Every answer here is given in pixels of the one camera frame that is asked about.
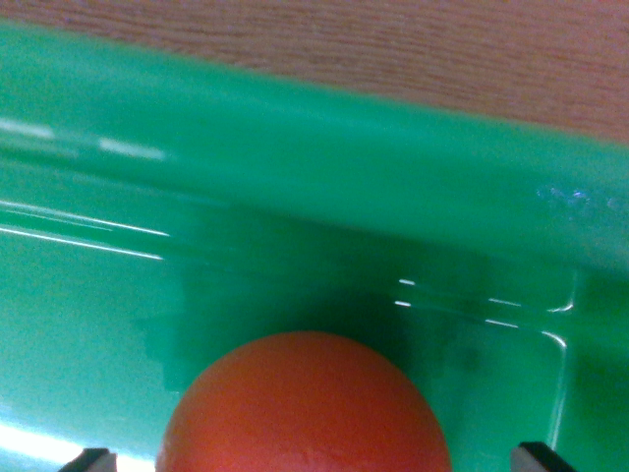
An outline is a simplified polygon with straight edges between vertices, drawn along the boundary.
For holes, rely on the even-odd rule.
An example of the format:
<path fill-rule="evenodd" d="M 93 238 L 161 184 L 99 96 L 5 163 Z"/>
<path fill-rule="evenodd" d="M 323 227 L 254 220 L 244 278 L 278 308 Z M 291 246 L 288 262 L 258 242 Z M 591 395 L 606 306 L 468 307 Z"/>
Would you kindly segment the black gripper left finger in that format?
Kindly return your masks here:
<path fill-rule="evenodd" d="M 59 472 L 117 472 L 117 454 L 108 448 L 84 448 L 77 457 L 63 465 Z"/>

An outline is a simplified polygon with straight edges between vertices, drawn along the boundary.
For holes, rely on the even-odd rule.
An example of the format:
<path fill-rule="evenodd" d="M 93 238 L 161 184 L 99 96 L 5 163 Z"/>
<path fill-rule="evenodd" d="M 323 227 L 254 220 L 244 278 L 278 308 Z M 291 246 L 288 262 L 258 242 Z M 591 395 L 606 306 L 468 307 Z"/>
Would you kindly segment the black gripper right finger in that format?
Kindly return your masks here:
<path fill-rule="evenodd" d="M 544 442 L 521 442 L 510 452 L 511 472 L 576 472 Z"/>

